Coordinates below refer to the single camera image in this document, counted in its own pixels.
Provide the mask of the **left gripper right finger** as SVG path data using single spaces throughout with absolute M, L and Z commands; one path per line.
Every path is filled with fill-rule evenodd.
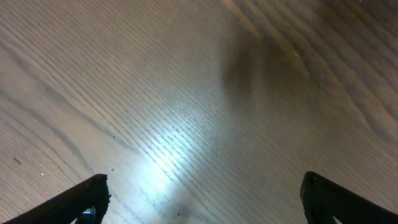
M 313 171 L 304 175 L 300 199 L 308 224 L 397 224 L 397 214 Z

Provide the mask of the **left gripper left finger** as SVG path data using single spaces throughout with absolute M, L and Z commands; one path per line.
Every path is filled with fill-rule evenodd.
M 101 224 L 111 194 L 106 174 L 89 179 L 51 198 L 39 206 L 6 221 L 12 223 L 94 223 Z

